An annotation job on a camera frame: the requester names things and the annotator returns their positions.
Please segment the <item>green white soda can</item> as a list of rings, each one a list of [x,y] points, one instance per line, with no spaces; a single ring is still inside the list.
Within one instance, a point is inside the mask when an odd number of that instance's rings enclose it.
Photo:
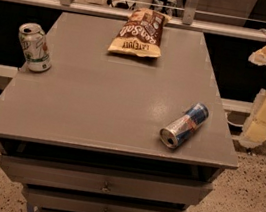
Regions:
[[[27,67],[36,73],[50,69],[52,65],[46,34],[40,24],[33,22],[21,25],[18,36]]]

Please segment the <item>grey drawer cabinet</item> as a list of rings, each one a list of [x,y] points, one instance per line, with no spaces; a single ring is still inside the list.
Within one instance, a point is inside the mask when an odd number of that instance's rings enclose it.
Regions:
[[[158,59],[116,56],[119,20],[66,13],[52,66],[20,69],[0,96],[0,167],[31,212],[186,212],[237,157],[204,36],[168,28]],[[209,115],[171,149],[160,130],[191,106]]]

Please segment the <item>brown sea salt chip bag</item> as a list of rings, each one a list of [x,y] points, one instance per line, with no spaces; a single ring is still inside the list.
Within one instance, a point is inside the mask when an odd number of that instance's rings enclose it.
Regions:
[[[108,47],[109,52],[159,58],[163,27],[170,20],[170,16],[156,10],[135,10]]]

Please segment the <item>blue silver energy drink can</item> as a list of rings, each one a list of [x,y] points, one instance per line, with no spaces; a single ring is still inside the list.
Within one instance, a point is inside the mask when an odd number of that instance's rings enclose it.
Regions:
[[[180,118],[160,129],[160,139],[165,146],[176,149],[191,138],[198,127],[206,121],[208,115],[207,107],[203,103],[197,103],[191,106]]]

